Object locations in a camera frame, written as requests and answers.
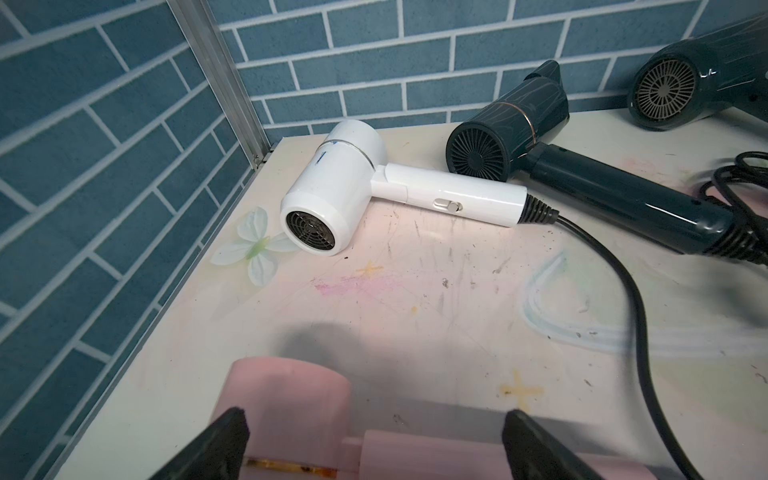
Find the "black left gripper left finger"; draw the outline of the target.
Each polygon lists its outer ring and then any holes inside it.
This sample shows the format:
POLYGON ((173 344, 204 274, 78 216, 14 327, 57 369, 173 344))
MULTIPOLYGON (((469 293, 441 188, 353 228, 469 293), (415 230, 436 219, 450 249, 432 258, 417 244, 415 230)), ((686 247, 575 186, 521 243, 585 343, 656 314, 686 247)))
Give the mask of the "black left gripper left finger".
POLYGON ((245 411, 229 408, 150 479, 238 479, 249 436, 245 411))

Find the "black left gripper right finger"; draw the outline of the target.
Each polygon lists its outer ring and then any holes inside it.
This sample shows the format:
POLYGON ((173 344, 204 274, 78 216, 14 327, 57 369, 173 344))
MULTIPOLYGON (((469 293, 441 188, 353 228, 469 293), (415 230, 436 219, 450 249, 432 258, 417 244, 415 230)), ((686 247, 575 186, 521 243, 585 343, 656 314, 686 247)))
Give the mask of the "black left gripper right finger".
POLYGON ((506 414, 501 438, 514 480, 603 480, 520 409, 506 414))

